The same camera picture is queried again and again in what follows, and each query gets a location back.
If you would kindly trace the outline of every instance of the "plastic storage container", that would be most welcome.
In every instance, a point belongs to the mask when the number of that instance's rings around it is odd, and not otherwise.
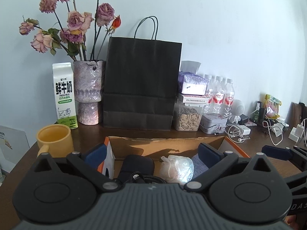
[[[223,133],[227,118],[217,113],[203,114],[199,128],[207,134]]]
[[[203,113],[203,104],[187,106],[177,100],[174,108],[174,127],[177,131],[197,131]]]

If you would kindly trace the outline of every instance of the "snack bag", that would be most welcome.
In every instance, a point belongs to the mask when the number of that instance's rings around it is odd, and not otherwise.
[[[277,119],[280,116],[278,115],[279,106],[281,101],[273,96],[266,94],[264,97],[264,108],[267,110],[267,117],[270,119]]]

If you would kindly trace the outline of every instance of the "wooden desk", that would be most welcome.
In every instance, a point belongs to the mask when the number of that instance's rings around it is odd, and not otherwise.
[[[284,140],[278,147],[292,147],[295,142],[288,139],[289,132],[284,133]],[[85,126],[79,124],[79,128],[72,130],[74,148],[76,151],[86,152],[98,143],[103,143],[106,136],[120,136],[130,138],[194,138],[194,137],[210,137],[212,135],[205,134],[202,131],[197,132],[181,132],[176,130],[167,131],[135,131],[103,128],[101,125]],[[238,144],[249,156],[253,156],[256,152],[261,152],[264,145],[272,145],[270,137],[265,135],[256,128],[252,128],[250,140]],[[273,137],[275,142],[280,138]],[[30,166],[36,160],[38,152],[37,143],[35,143],[29,151],[18,162],[12,172],[7,176],[3,185],[0,187],[0,229],[10,230],[18,224],[19,218],[12,204],[12,194],[24,177]],[[300,171],[290,162],[271,159],[277,170],[283,177],[288,177],[299,173]]]

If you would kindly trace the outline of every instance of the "red rose bud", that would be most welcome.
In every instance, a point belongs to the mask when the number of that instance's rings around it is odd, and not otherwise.
[[[117,17],[115,18],[115,20],[113,21],[113,23],[112,23],[111,29],[112,29],[113,31],[115,31],[115,29],[118,28],[118,27],[120,26],[121,23],[122,23],[122,21],[120,20],[120,16],[117,16]]]

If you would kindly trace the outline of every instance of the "flower vase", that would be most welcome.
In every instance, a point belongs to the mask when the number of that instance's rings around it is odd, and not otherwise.
[[[102,101],[94,103],[79,103],[78,122],[95,125],[102,122]]]
[[[79,102],[78,121],[86,125],[102,121],[102,91],[106,69],[105,61],[75,61],[75,100]]]

